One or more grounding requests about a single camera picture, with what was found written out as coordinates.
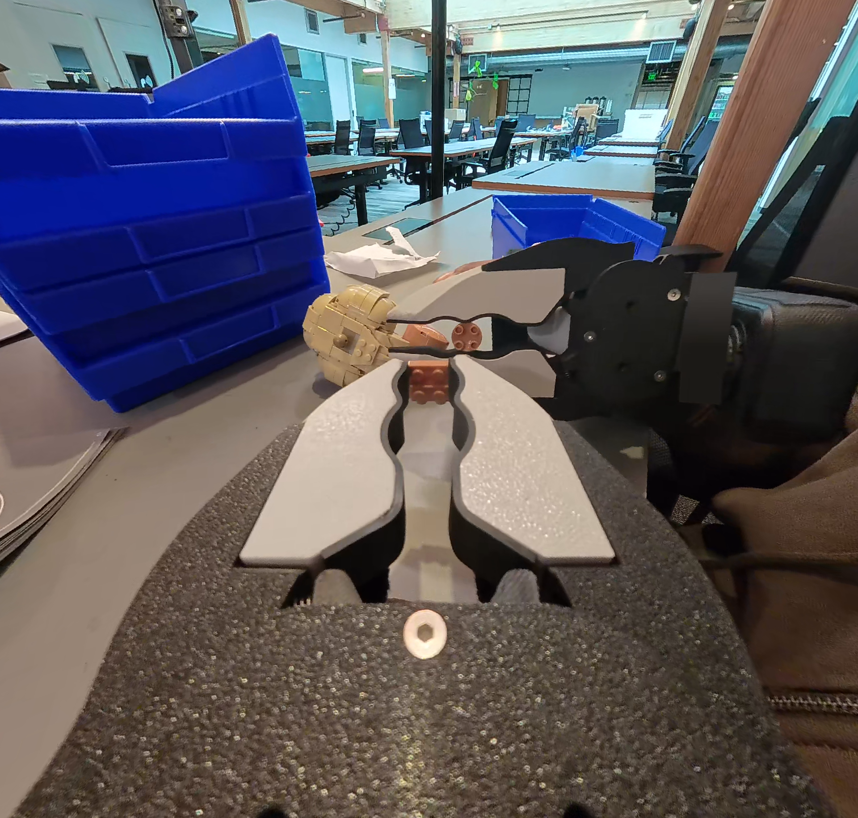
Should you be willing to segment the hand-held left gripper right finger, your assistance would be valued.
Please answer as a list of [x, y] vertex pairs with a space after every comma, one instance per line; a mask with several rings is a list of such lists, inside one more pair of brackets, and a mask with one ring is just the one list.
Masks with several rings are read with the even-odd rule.
[[450, 363], [449, 536], [489, 598], [510, 570], [552, 587], [553, 570], [609, 566], [616, 554], [558, 429], [540, 405], [476, 359]]

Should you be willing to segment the tan brick model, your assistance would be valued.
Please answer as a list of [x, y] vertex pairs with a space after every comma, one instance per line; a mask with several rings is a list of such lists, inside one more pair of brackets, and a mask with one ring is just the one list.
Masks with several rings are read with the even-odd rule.
[[394, 306], [387, 291], [366, 284], [322, 294], [310, 304], [304, 339], [327, 381], [347, 386], [389, 360], [391, 347], [401, 341], [388, 320]]

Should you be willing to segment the black mesh office chair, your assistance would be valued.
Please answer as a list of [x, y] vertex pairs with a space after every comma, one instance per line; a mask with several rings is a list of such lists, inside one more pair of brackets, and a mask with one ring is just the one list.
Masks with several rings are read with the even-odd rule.
[[811, 126], [820, 103], [821, 97], [814, 96], [802, 110], [730, 258], [728, 269], [745, 285], [765, 286], [824, 169], [831, 141], [825, 127]]

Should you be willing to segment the small blue plastic bin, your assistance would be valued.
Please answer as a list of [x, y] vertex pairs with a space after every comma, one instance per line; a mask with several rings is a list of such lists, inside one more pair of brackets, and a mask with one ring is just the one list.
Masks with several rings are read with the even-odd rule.
[[563, 238], [635, 244], [634, 258], [652, 261], [667, 230], [650, 211], [633, 211], [589, 194], [496, 195], [492, 206], [492, 257]]

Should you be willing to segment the stack of blue plastic bins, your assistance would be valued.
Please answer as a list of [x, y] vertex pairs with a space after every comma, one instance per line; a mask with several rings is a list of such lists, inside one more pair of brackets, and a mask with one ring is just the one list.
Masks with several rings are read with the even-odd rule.
[[329, 291], [272, 34], [144, 94], [2, 90], [2, 298], [122, 412], [294, 337]]

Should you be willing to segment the black framed grey board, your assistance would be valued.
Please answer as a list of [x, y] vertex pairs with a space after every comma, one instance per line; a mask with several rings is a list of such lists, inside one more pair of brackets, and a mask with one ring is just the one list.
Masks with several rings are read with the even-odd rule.
[[854, 109], [773, 271], [778, 287], [857, 297], [857, 110]]

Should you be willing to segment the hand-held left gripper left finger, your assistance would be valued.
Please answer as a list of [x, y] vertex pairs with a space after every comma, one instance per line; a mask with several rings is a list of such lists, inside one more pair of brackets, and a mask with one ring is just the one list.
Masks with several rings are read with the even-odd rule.
[[244, 544], [242, 566], [345, 572], [364, 598], [390, 594], [405, 543], [405, 362], [390, 360], [314, 410]]

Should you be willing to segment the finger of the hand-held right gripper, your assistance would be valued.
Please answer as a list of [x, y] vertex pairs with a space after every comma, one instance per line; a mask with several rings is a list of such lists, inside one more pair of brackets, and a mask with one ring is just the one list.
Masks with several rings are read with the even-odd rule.
[[[429, 353], [428, 349], [410, 348], [392, 350], [392, 359], [408, 363], [411, 353]], [[502, 379], [515, 385], [532, 398], [550, 398], [555, 394], [556, 373], [548, 358], [539, 350], [513, 350], [506, 354], [493, 351], [472, 351], [470, 353], [451, 351], [441, 354], [450, 362], [473, 360]]]
[[500, 316], [518, 325], [539, 325], [569, 295], [634, 253], [633, 242], [563, 238], [536, 243], [417, 290], [392, 309], [392, 321]]

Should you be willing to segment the black metal pole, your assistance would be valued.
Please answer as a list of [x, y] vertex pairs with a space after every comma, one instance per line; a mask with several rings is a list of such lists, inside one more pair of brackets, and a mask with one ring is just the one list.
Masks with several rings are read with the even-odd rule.
[[431, 199], [441, 198], [445, 189], [446, 47], [447, 0], [432, 0]]

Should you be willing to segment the grey desk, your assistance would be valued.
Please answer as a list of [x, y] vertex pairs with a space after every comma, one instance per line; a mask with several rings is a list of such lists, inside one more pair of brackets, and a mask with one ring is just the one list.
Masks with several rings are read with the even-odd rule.
[[[405, 216], [432, 265], [378, 284], [398, 302], [491, 254], [491, 193], [460, 192]], [[334, 388], [300, 338], [116, 416], [94, 403], [34, 337], [2, 347], [2, 442], [10, 466], [68, 459], [92, 431], [122, 439], [50, 522], [2, 566], [2, 816], [10, 816], [76, 721], [113, 634], [156, 562], [220, 488]], [[394, 598], [475, 603], [475, 578], [447, 533], [449, 405], [408, 405], [402, 453], [406, 544]]]

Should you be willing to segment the brown brick assembly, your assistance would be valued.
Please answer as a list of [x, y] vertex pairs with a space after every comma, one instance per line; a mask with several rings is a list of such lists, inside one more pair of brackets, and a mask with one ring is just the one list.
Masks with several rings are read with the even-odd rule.
[[412, 350], [429, 350], [428, 354], [411, 353], [408, 358], [409, 400], [420, 405], [449, 401], [449, 362], [441, 354], [477, 350], [483, 338], [474, 322], [458, 323], [450, 338], [429, 325], [409, 324], [402, 337]]

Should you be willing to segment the wood-edged grey table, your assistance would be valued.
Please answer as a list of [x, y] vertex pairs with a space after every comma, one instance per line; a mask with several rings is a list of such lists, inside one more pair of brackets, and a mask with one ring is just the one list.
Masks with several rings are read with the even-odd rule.
[[318, 210], [345, 191], [353, 192], [359, 225], [368, 223], [366, 187], [383, 180], [388, 169], [401, 161], [399, 156], [307, 156]]
[[591, 194], [598, 198], [650, 201], [656, 195], [652, 165], [616, 160], [533, 163], [475, 179], [473, 188], [493, 193]]
[[438, 166], [432, 162], [432, 149], [430, 146], [411, 149], [396, 149], [393, 156], [406, 160], [406, 168], [413, 177], [417, 178], [420, 188], [420, 203], [430, 200], [431, 175], [435, 172], [444, 173], [446, 167], [458, 167], [470, 165], [477, 167], [484, 173], [498, 173], [509, 167], [510, 161], [514, 160], [517, 150], [521, 147], [527, 149], [527, 158], [531, 158], [531, 145], [536, 144], [538, 138], [535, 134], [513, 136], [509, 148], [501, 155], [494, 150], [496, 144], [491, 139], [483, 139], [470, 142], [446, 143], [444, 146], [444, 160]]

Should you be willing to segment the wooden pillar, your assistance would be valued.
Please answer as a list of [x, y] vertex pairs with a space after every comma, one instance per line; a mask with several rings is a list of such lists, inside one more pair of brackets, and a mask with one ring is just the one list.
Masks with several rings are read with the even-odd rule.
[[721, 254], [720, 273], [761, 197], [855, 0], [767, 0], [673, 244]]

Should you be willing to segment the grey instruction booklet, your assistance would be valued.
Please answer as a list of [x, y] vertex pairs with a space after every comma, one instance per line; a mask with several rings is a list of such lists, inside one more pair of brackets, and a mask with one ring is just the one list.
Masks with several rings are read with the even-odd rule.
[[59, 511], [124, 428], [1, 441], [1, 559], [23, 547]]

